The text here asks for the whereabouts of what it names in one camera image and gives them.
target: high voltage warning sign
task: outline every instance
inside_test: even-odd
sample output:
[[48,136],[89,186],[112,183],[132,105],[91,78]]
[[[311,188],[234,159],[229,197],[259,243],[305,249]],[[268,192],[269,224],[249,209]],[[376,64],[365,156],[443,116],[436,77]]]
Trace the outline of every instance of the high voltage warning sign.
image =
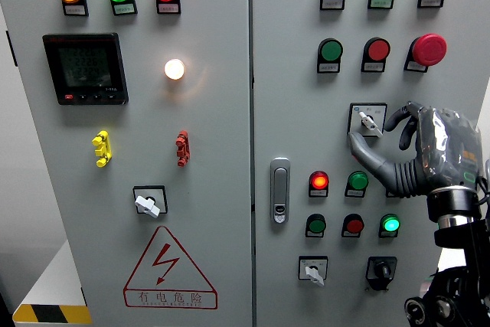
[[217,291],[165,226],[157,227],[124,286],[128,307],[217,309]]

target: emergency stop button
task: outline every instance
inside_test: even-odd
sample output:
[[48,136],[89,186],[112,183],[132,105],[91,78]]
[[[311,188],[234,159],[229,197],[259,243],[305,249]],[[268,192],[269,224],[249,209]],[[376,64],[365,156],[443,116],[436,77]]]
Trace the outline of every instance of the emergency stop button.
[[415,39],[408,52],[405,70],[426,73],[428,67],[438,64],[447,52],[447,43],[439,34],[425,34]]

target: electrical control cabinet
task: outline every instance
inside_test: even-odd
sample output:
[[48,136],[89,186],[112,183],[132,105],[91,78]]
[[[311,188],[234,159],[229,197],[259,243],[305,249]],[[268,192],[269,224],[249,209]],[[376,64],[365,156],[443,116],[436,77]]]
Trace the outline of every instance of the electrical control cabinet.
[[[490,0],[0,2],[94,326],[407,324],[436,225],[346,133],[404,162],[408,100],[476,119]],[[50,71],[67,34],[117,40],[121,101],[96,44]]]
[[[418,0],[376,2],[386,8],[368,9],[368,0],[345,0],[343,9],[327,11],[319,10],[319,0],[253,0],[259,327],[408,325],[405,300],[418,296],[421,283],[436,271],[437,225],[428,219],[425,198],[387,198],[381,184],[369,173],[362,176],[365,169],[352,158],[346,139],[351,104],[385,103],[388,118],[414,100],[477,119],[490,76],[483,21],[490,15],[490,0],[444,0],[442,8],[418,8]],[[425,34],[445,39],[445,57],[426,73],[404,70],[410,45]],[[378,73],[365,73],[364,46],[373,38],[386,40],[390,48],[366,51],[370,63],[382,59],[384,65],[365,68]],[[339,73],[318,72],[319,44],[326,39],[342,45]],[[338,56],[334,50],[323,54],[325,59]],[[398,149],[404,124],[384,131],[383,119],[376,118],[384,111],[378,110],[372,113],[383,135],[365,134],[369,146],[394,162],[412,159],[413,145],[406,152]],[[355,118],[352,129],[368,133]],[[289,213],[283,224],[270,219],[270,163],[277,157],[290,164]],[[328,175],[328,197],[309,197],[309,178],[316,171]],[[313,214],[325,218],[323,237],[305,236]],[[357,220],[346,224],[351,214]],[[396,217],[381,221],[387,214]],[[313,282],[298,278],[305,273],[298,269],[305,257],[328,258],[323,287],[318,277],[312,276]],[[368,268],[370,257],[379,265]],[[367,272],[371,268],[379,272]],[[389,280],[387,291],[375,291],[367,276]]]
[[[85,1],[0,0],[93,325],[252,325],[249,0]],[[48,34],[117,34],[127,101],[84,103],[114,88],[94,44],[61,47],[57,95]]]

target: black switch knob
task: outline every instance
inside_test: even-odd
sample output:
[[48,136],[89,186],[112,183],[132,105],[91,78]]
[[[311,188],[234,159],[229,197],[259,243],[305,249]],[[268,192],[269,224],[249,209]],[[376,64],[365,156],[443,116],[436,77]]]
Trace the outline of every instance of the black switch knob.
[[380,279],[389,279],[391,268],[386,262],[380,262],[374,265],[374,274]]

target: green push button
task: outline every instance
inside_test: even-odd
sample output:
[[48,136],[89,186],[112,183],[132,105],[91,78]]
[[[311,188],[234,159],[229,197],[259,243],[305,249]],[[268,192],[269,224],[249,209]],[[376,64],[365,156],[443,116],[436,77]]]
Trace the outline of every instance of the green push button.
[[318,234],[318,233],[323,232],[326,229],[326,227],[327,227],[327,225],[325,224],[325,222],[323,222],[321,220],[314,220],[309,225],[309,230],[312,233]]
[[320,54],[326,61],[334,61],[342,55],[342,45],[336,40],[328,40],[322,46]]
[[356,191],[362,191],[368,186],[369,180],[365,172],[353,172],[349,175],[348,183]]

